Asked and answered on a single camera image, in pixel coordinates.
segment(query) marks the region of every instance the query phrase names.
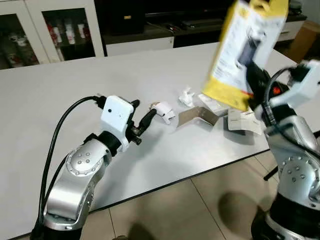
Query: floor tile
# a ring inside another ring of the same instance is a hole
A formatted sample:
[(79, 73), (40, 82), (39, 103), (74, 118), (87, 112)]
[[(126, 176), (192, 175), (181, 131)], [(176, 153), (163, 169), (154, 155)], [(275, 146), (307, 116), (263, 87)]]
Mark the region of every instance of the floor tile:
[(81, 240), (112, 240), (114, 238), (109, 209), (89, 214), (82, 229)]
[[(258, 155), (255, 155), (254, 157), (259, 161), (259, 163), (261, 163), (264, 166), (268, 173), (271, 172), (277, 166), (276, 159), (271, 151), (260, 153)], [(278, 173), (273, 175), (273, 177), (277, 182), (279, 182)]]
[(130, 240), (224, 240), (190, 180), (110, 208), (115, 234)]
[(227, 240), (251, 239), (251, 223), (258, 211), (271, 206), (277, 182), (263, 180), (266, 169), (250, 157), (192, 178)]

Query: black cable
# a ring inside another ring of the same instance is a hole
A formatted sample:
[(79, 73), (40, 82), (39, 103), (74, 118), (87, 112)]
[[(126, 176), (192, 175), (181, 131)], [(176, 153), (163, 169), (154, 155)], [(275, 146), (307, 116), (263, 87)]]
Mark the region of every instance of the black cable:
[(269, 95), (270, 95), (270, 91), (272, 88), (273, 83), (277, 80), (277, 78), (283, 74), (285, 71), (290, 71), (294, 69), (293, 67), (285, 67), (279, 71), (277, 71), (269, 80), (269, 82), (267, 83), (267, 87), (265, 89), (264, 92), (264, 104), (265, 104), (265, 110), (266, 112), (266, 117), (269, 119), (270, 123), (272, 124), (272, 126), (282, 135), (282, 137), (284, 139), (286, 139), (288, 142), (290, 142), (291, 144), (295, 145), (296, 147), (308, 152), (309, 154), (313, 155), (314, 157), (320, 159), (320, 154), (312, 149), (310, 149), (309, 147), (306, 147), (300, 143), (298, 143), (295, 139), (293, 139), (292, 137), (290, 137), (289, 135), (287, 135), (284, 131), (282, 131), (279, 128), (279, 124), (276, 122), (276, 119), (274, 117), (272, 108), (270, 106), (270, 102), (269, 102)]
[(87, 96), (87, 97), (81, 98), (80, 100), (76, 101), (73, 105), (71, 105), (65, 111), (65, 113), (60, 118), (58, 124), (56, 125), (56, 128), (55, 128), (53, 136), (52, 136), (51, 144), (50, 144), (50, 147), (49, 147), (49, 151), (48, 151), (48, 154), (47, 154), (47, 157), (46, 157), (43, 174), (42, 174), (40, 197), (39, 197), (38, 217), (37, 217), (37, 223), (39, 223), (39, 224), (43, 223), (44, 199), (45, 199), (45, 194), (46, 194), (48, 172), (49, 172), (51, 158), (52, 158), (52, 155), (53, 155), (53, 152), (54, 152), (54, 148), (55, 148), (55, 144), (56, 144), (56, 141), (57, 141), (59, 130), (60, 130), (63, 122), (65, 121), (65, 119), (69, 115), (69, 113), (75, 107), (77, 107), (78, 105), (80, 105), (81, 103), (84, 103), (86, 101), (89, 101), (89, 100), (98, 101), (98, 99), (99, 99), (99, 97), (97, 97), (97, 96)]
[(56, 169), (56, 171), (55, 171), (55, 173), (54, 173), (54, 175), (53, 175), (53, 177), (51, 179), (50, 185), (48, 187), (48, 190), (46, 191), (46, 195), (45, 195), (45, 198), (44, 198), (44, 202), (43, 202), (43, 206), (42, 206), (43, 211), (44, 211), (45, 206), (47, 204), (47, 201), (48, 201), (48, 198), (49, 198), (49, 194), (50, 194), (50, 192), (51, 192), (51, 190), (52, 190), (52, 188), (53, 188), (53, 186), (54, 186), (54, 184), (55, 184), (55, 182), (57, 180), (57, 177), (58, 177), (58, 175), (60, 173), (60, 170), (62, 169), (62, 167), (64, 166), (64, 164), (66, 162), (67, 156), (65, 156), (64, 159), (60, 162), (59, 166), (57, 167), (57, 169)]

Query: yellow cardboard package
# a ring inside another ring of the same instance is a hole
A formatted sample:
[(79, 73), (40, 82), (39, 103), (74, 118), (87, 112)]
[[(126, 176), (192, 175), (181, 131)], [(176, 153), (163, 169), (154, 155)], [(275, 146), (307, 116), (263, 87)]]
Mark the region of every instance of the yellow cardboard package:
[(228, 11), (219, 49), (203, 93), (233, 108), (248, 110), (253, 96), (247, 66), (264, 68), (288, 14), (288, 0), (237, 0)]

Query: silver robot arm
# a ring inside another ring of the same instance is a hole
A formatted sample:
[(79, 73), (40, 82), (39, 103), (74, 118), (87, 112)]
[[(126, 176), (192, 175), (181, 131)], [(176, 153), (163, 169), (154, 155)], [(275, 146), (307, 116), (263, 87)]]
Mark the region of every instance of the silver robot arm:
[(67, 155), (60, 178), (48, 196), (43, 214), (45, 240), (80, 238), (95, 187), (112, 157), (125, 152), (131, 141), (139, 145), (139, 136), (157, 113), (150, 110), (135, 127), (132, 117), (139, 103), (118, 96), (106, 98), (101, 115), (103, 132), (99, 136), (91, 134)]
[(264, 134), (279, 174), (270, 210), (252, 223), (254, 240), (320, 239), (320, 147), (305, 119), (293, 109), (318, 92), (320, 62), (304, 61), (286, 70), (290, 88), (276, 82), (285, 70), (270, 78), (254, 63), (247, 69), (255, 98), (250, 106), (267, 126)]

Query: white cabinet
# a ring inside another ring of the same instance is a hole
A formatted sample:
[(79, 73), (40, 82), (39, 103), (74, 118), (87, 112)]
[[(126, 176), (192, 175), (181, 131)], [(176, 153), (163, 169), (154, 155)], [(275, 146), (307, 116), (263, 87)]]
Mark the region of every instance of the white cabinet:
[(108, 56), (131, 54), (150, 50), (172, 49), (174, 47), (174, 37), (161, 37), (149, 40), (121, 42), (106, 45)]
[(304, 22), (305, 21), (286, 22), (283, 26), (281, 33), (280, 33), (280, 36), (278, 38), (278, 42), (295, 39), (297, 33), (299, 32), (299, 30), (302, 27), (302, 25), (304, 24)]
[(51, 63), (103, 57), (94, 0), (25, 0)]
[(23, 0), (0, 1), (0, 70), (49, 63)]

